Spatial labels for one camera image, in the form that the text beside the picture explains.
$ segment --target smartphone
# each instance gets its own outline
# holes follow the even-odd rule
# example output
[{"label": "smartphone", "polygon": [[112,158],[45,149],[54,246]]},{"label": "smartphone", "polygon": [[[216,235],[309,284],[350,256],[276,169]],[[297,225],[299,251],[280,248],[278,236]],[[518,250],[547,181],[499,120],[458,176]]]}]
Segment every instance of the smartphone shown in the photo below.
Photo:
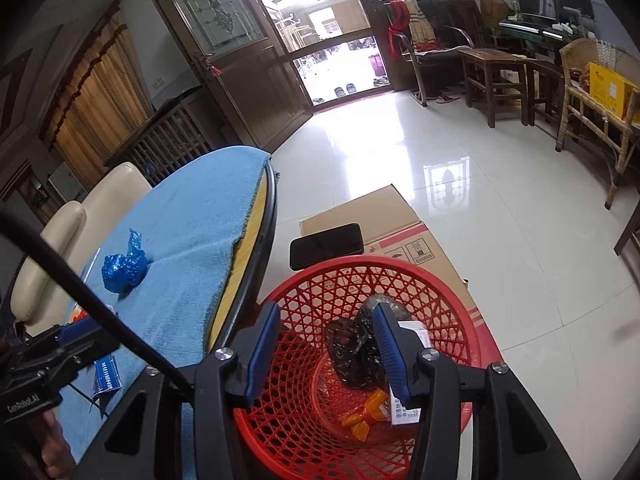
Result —
[{"label": "smartphone", "polygon": [[302,270],[332,258],[363,252],[360,226],[341,225],[293,240],[289,246],[289,267]]}]

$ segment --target cream leather chair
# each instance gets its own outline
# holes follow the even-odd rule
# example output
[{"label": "cream leather chair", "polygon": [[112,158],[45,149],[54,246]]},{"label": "cream leather chair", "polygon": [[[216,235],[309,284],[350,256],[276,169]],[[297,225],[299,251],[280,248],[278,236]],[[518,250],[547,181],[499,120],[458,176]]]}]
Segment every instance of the cream leather chair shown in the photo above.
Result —
[{"label": "cream leather chair", "polygon": [[[84,202],[62,206],[40,236],[80,275],[116,224],[149,190],[151,186],[138,169],[124,162],[111,170]],[[96,265],[101,266],[103,259],[100,254]],[[29,334],[65,324],[69,301],[40,266],[30,258],[24,261],[11,294],[11,310]]]}]

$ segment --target red plastic basket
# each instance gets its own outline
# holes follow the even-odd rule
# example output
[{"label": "red plastic basket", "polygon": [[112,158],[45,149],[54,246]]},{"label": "red plastic basket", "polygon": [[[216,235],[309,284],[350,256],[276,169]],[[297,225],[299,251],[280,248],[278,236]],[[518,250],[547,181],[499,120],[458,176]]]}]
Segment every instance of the red plastic basket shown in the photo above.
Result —
[{"label": "red plastic basket", "polygon": [[[374,424],[366,442],[340,426],[366,393],[345,387],[328,359],[322,328],[352,318],[371,294],[396,298],[423,322],[439,351],[480,365],[473,322],[453,291],[430,272],[386,256],[345,256],[309,267],[276,288],[282,326],[265,389],[250,413],[235,410],[242,437],[271,471],[290,480],[404,478],[417,425]],[[471,416],[462,410],[461,430]]]}]

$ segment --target metal screw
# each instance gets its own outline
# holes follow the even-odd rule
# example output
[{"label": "metal screw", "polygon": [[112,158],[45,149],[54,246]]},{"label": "metal screw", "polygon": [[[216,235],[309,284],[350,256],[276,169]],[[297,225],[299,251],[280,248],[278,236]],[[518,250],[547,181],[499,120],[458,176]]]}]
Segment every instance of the metal screw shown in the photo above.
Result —
[{"label": "metal screw", "polygon": [[440,357],[440,352],[438,352],[435,348],[423,348],[420,350],[420,357],[425,361],[435,361],[438,357]]},{"label": "metal screw", "polygon": [[219,361],[227,361],[234,356],[234,351],[231,348],[222,347],[216,350],[216,359]]},{"label": "metal screw", "polygon": [[509,371],[509,365],[504,361],[496,361],[491,364],[491,368],[494,369],[494,372],[500,375],[504,375]]}]

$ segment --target basket rim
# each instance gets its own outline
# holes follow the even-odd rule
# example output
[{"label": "basket rim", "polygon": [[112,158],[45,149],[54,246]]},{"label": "basket rim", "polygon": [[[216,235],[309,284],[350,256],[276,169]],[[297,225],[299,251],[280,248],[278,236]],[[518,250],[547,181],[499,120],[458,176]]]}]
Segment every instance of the basket rim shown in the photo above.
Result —
[{"label": "basket rim", "polygon": [[[467,352],[469,355],[468,366],[481,367],[481,350],[478,342],[478,335],[476,334],[473,320],[471,319],[471,316],[469,315],[468,311],[465,308],[465,305],[462,303],[460,298],[457,297],[453,290],[451,290],[449,285],[443,282],[435,274],[404,260],[398,260],[389,256],[379,256],[376,254],[357,254],[355,256],[342,256],[340,258],[334,258],[332,260],[320,262],[311,267],[300,270],[300,272],[297,272],[287,278],[262,300],[260,306],[264,305],[264,303],[267,301],[281,300],[284,295],[292,288],[295,288],[300,283],[314,278],[318,274],[331,272],[332,270],[345,269],[348,267],[362,266],[381,267],[383,269],[399,271],[403,274],[407,274],[421,281],[424,281],[425,283],[431,285],[433,288],[436,288],[438,293],[444,296],[444,298],[447,300],[450,307],[455,312],[456,317],[458,318],[460,328],[462,329],[467,344]],[[462,430],[464,430],[469,422],[469,419],[471,418],[471,410],[465,410],[464,408],[464,406],[461,406],[463,415],[462,428],[460,430],[461,432]],[[265,465],[276,475],[279,475],[281,478],[290,480],[303,479],[303,476],[300,476],[299,474],[288,469],[278,460],[274,459],[274,457],[272,457],[270,453],[263,449],[263,447],[260,445],[260,442],[255,437],[251,426],[249,425],[248,415],[249,413],[245,410],[234,409],[233,416],[236,422],[236,427],[238,428],[239,433],[242,435],[244,442],[251,449],[258,460],[260,460],[263,465]]]}]

